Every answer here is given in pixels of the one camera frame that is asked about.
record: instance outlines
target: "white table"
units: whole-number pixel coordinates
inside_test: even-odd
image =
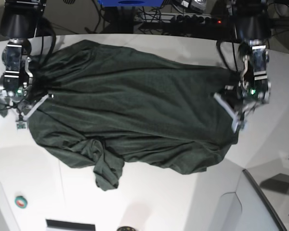
[[[132,47],[185,64],[221,64],[215,41],[197,38],[58,36],[56,49],[83,39]],[[39,52],[40,44],[38,38],[32,41],[33,53]],[[5,46],[6,42],[0,42],[0,76]],[[232,63],[231,45],[224,44],[223,51]],[[289,106],[289,55],[270,51],[270,59],[271,103],[251,116],[239,144],[206,173],[183,176],[169,169],[130,163],[123,169],[119,188],[103,192],[95,185],[92,167],[70,169],[38,147],[28,131],[17,131],[12,113],[5,119],[0,117],[0,182],[21,231],[45,231],[45,218],[93,223],[97,231],[115,231],[120,225],[134,225],[140,231],[208,230],[220,196],[236,190],[240,172],[257,159],[257,151]],[[271,158],[268,155],[252,165]],[[14,205],[17,195],[28,200],[26,209]]]

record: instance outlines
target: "floor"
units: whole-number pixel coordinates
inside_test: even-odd
[[[216,0],[208,1],[206,13],[211,12],[215,1]],[[3,12],[3,2],[4,0],[0,0],[0,20]],[[165,12],[169,12],[170,10],[175,12],[175,10],[170,9],[170,7],[163,9]],[[278,17],[273,4],[269,7],[269,14],[270,17]],[[68,30],[78,34],[87,34],[85,27],[89,30],[94,30],[98,22],[98,14],[90,0],[77,0],[72,5],[67,5],[62,0],[48,1],[44,16],[54,23],[55,31],[58,35],[72,34]],[[99,24],[97,32],[101,32],[102,29],[103,20]],[[273,36],[269,42],[270,49],[289,53],[289,32],[277,34]]]

